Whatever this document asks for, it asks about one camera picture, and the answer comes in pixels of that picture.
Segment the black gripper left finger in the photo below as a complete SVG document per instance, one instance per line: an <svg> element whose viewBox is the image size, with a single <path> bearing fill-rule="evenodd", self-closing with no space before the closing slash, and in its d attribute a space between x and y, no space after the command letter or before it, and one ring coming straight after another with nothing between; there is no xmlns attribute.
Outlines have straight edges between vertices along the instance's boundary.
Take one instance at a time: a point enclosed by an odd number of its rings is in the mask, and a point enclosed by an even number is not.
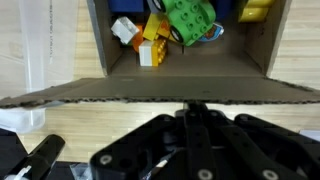
<svg viewBox="0 0 320 180"><path fill-rule="evenodd" d="M142 180L161 162L166 165L155 180L214 180L207 117L199 102L188 102L173 116L156 116L92 156L93 180Z"/></svg>

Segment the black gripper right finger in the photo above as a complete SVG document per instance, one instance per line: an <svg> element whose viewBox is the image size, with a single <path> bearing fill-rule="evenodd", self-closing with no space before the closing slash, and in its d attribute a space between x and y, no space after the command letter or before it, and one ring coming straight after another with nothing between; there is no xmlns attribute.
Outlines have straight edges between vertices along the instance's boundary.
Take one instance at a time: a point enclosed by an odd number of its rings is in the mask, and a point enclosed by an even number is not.
<svg viewBox="0 0 320 180"><path fill-rule="evenodd" d="M320 180L320 142L248 114L234 120L198 105L202 147L211 172L229 180Z"/></svg>

